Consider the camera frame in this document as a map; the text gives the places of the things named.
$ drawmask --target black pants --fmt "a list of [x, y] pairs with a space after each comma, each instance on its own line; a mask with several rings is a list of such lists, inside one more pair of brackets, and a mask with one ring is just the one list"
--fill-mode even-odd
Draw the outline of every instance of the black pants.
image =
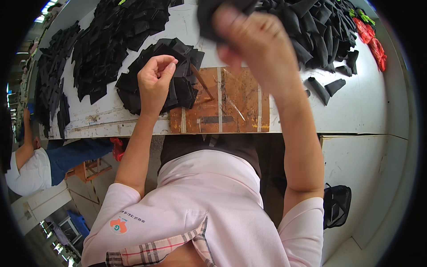
[[211, 136], [203, 141], [202, 135], [166, 135], [160, 154], [160, 169], [173, 159], [198, 150], [222, 151], [246, 160], [261, 177], [258, 154], [251, 134], [220, 134], [215, 146], [209, 146]]

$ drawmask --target blue jeans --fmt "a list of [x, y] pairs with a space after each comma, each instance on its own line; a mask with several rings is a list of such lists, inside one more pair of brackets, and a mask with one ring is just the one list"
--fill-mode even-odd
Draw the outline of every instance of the blue jeans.
[[113, 150], [109, 139], [84, 138], [63, 147], [46, 150], [50, 161], [52, 186], [59, 185], [69, 169], [86, 160], [101, 158]]

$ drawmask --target wooden stool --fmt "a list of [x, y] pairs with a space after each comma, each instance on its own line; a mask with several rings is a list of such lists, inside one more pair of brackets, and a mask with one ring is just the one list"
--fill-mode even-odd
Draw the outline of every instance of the wooden stool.
[[[100, 167], [100, 161], [107, 164], [107, 167], [99, 170]], [[111, 170], [113, 167], [108, 164], [105, 160], [102, 158], [99, 158], [97, 160], [89, 160], [81, 163], [80, 165], [75, 166], [73, 169], [69, 170], [65, 174], [65, 179], [67, 179], [70, 176], [77, 175], [77, 177], [80, 178], [84, 183], [87, 183], [88, 181], [95, 179], [97, 176], [106, 173], [107, 171]]]

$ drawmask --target woman's right hand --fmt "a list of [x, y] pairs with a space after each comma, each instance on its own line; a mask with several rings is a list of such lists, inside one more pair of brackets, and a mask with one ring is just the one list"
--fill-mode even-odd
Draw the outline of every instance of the woman's right hand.
[[276, 102], [287, 102], [293, 91], [302, 90], [294, 48], [276, 16], [259, 12], [246, 16], [223, 4], [212, 23], [217, 34], [228, 42], [217, 49], [219, 58], [231, 70], [239, 70], [245, 61], [262, 89]]

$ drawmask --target stick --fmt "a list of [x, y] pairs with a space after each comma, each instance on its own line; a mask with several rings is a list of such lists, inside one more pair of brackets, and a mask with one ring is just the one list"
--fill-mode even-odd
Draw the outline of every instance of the stick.
[[196, 76], [196, 78], [198, 79], [198, 81], [200, 82], [200, 84], [203, 86], [204, 90], [206, 91], [206, 93], [209, 95], [209, 97], [212, 100], [215, 100], [215, 98], [212, 96], [211, 92], [209, 91], [208, 87], [206, 86], [205, 82], [202, 79], [202, 76], [200, 76], [199, 71], [196, 69], [196, 67], [190, 63], [190, 69], [191, 71], [194, 73], [194, 75]]

